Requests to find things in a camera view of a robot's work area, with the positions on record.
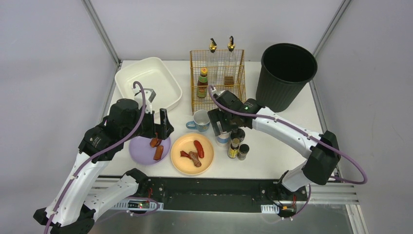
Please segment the black lid round jar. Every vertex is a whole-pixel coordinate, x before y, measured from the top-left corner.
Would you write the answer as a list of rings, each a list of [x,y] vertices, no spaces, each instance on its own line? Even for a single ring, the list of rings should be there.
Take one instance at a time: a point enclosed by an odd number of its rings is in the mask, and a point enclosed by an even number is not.
[[[235,129],[231,131],[230,139],[233,141],[234,139],[238,139],[240,143],[242,143],[245,139],[245,131],[242,128]]]

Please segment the silver lid shaker jar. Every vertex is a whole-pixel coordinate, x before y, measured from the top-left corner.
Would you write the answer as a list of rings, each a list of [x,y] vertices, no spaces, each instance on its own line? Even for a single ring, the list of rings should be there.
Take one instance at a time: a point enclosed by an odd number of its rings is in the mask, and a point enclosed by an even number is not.
[[[220,147],[225,147],[230,142],[230,134],[231,132],[224,132],[220,131],[219,134],[216,136],[216,143]]]

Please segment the yellow cap sauce bottle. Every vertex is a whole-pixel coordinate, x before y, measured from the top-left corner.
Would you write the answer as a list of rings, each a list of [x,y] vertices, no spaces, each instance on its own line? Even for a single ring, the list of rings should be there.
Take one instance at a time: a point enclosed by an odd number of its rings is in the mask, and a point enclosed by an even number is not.
[[[197,81],[196,95],[198,98],[205,98],[207,96],[208,88],[208,69],[202,67]]]

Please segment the clear oil bottle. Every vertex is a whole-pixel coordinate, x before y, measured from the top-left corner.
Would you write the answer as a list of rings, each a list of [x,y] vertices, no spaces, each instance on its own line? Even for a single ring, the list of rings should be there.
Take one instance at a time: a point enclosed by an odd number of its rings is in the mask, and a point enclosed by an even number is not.
[[[219,54],[217,52],[217,43],[214,38],[210,39],[209,52],[206,55],[206,66],[208,68],[208,83],[214,85],[218,76]]]

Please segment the oil bottle with brown liquid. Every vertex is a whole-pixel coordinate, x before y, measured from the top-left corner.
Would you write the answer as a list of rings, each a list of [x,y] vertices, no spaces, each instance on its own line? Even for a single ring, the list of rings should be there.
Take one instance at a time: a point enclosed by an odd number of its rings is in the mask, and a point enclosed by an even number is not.
[[[224,62],[224,85],[233,86],[235,84],[235,77],[237,72],[237,56],[235,52],[234,37],[229,37],[227,44],[227,54]]]

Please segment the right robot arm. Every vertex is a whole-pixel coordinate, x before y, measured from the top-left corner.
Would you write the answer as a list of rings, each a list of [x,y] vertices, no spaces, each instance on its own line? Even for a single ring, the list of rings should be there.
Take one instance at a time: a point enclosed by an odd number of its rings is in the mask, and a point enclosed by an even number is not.
[[[263,132],[297,151],[304,163],[287,170],[277,182],[283,192],[295,192],[311,183],[326,185],[337,166],[338,143],[336,136],[326,131],[323,134],[306,130],[270,110],[260,106],[254,99],[242,102],[229,90],[217,92],[212,86],[208,94],[215,109],[208,112],[214,132],[231,132],[239,128],[249,128]]]

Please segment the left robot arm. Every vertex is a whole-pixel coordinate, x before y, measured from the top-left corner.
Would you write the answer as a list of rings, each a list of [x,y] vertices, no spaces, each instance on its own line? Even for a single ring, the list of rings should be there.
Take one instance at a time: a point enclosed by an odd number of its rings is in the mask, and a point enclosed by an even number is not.
[[[135,194],[148,180],[138,169],[126,171],[115,185],[96,197],[88,194],[101,172],[124,143],[134,137],[167,139],[174,128],[167,110],[159,110],[160,122],[154,121],[154,111],[147,104],[139,105],[123,98],[110,107],[108,115],[86,131],[75,163],[53,202],[35,211],[34,219],[45,227],[47,234],[86,234],[97,219],[120,200]]]

